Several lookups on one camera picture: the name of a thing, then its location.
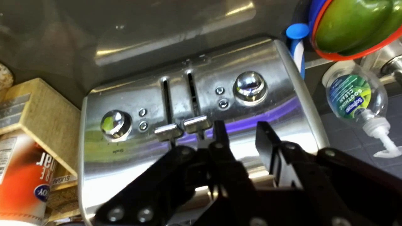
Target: label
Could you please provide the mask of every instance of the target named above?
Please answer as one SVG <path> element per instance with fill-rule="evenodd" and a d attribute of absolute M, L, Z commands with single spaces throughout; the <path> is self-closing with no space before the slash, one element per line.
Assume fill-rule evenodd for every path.
<path fill-rule="evenodd" d="M 53 180 L 53 184 L 52 186 L 62 186 L 62 185 L 67 185 L 67 184 L 72 184 L 72 182 L 77 182 L 77 177 L 73 176 L 73 175 L 66 175 L 66 176 L 62 176 L 62 177 L 56 177 Z"/>
<path fill-rule="evenodd" d="M 20 121 L 29 98 L 30 96 L 23 96 L 17 100 L 0 102 L 0 128 L 15 125 Z"/>
<path fill-rule="evenodd" d="M 47 203 L 49 191 L 51 191 L 51 187 L 48 185 L 41 185 L 35 189 L 34 194 L 41 201 Z"/>
<path fill-rule="evenodd" d="M 8 154 L 3 160 L 0 221 L 39 225 L 46 215 L 57 162 L 24 132 L 8 133 L 0 142 L 5 145 L 2 152 Z"/>
<path fill-rule="evenodd" d="M 370 83 L 356 74 L 337 78 L 328 95 L 332 110 L 347 120 L 356 120 L 356 112 L 367 108 L 372 100 Z"/>

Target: kitchen counter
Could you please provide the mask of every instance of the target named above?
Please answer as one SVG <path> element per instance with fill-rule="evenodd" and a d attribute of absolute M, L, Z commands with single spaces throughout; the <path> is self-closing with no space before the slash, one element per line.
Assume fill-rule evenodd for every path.
<path fill-rule="evenodd" d="M 323 61 L 313 52 L 308 52 L 307 67 L 314 62 Z M 332 113 L 327 103 L 326 90 L 322 86 L 322 77 L 332 66 L 333 63 L 328 62 L 319 67 L 308 68 L 306 78 L 306 85 L 321 115 L 331 146 L 402 179 L 402 157 L 375 159 L 376 152 L 385 150 L 382 144 L 366 136 L 362 128 L 353 127 Z M 397 146 L 402 146 L 402 87 L 396 82 L 385 87 L 390 98 L 387 111 L 387 120 L 391 123 L 390 137 Z"/>

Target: purple light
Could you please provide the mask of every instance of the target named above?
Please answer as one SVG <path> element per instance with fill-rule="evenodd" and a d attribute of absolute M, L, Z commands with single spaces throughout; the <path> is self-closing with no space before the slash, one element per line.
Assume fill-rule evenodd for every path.
<path fill-rule="evenodd" d="M 240 120 L 236 122 L 226 123 L 226 131 L 229 135 L 231 135 L 231 133 L 236 133 L 239 131 L 248 131 L 250 128 L 255 128 L 257 123 L 260 121 L 265 121 L 265 122 L 278 121 L 278 120 L 283 118 L 284 116 L 292 113 L 299 106 L 301 106 L 299 100 L 297 97 L 293 97 L 289 101 L 287 101 L 285 103 L 283 103 L 283 105 L 280 105 L 268 112 L 264 112 L 262 115 L 257 115 L 254 117 L 249 117 L 249 118 Z M 208 139 L 213 137 L 213 130 L 206 131 L 206 137 Z M 186 145 L 186 144 L 193 144 L 196 141 L 198 141 L 198 139 L 195 136 L 186 136 L 182 140 L 179 140 L 177 142 L 180 145 Z"/>

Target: bottle cap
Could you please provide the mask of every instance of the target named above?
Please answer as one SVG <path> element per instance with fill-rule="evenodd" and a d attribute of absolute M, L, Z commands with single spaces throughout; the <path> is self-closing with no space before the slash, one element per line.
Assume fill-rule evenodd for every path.
<path fill-rule="evenodd" d="M 355 66 L 356 63 L 353 61 L 337 62 L 326 72 L 322 80 L 323 86 L 328 88 L 338 77 L 350 74 L 353 71 Z"/>
<path fill-rule="evenodd" d="M 298 23 L 298 24 L 292 24 L 287 29 L 287 37 L 293 41 L 302 41 L 307 38 L 311 33 L 311 28 L 307 24 Z"/>

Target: orange bowl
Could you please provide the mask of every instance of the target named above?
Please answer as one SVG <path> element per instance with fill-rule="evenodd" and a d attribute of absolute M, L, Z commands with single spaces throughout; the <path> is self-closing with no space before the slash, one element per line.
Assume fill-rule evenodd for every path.
<path fill-rule="evenodd" d="M 402 27 L 400 27 L 394 34 L 391 34 L 387 39 L 382 41 L 381 43 L 366 49 L 365 52 L 353 54 L 353 56 L 341 56 L 337 53 L 326 53 L 322 52 L 321 49 L 318 49 L 318 47 L 316 46 L 316 33 L 318 29 L 319 23 L 322 22 L 327 9 L 329 8 L 329 5 L 332 4 L 333 0 L 327 0 L 326 4 L 323 5 L 323 8 L 321 9 L 319 14 L 317 15 L 317 19 L 313 24 L 313 32 L 311 36 L 311 43 L 314 48 L 314 51 L 317 52 L 317 54 L 322 58 L 329 59 L 329 61 L 353 61 L 353 59 L 358 59 L 358 58 L 363 58 L 368 54 L 372 54 L 380 49 L 382 49 L 383 47 L 391 44 L 392 42 L 397 41 L 401 36 L 402 36 Z"/>

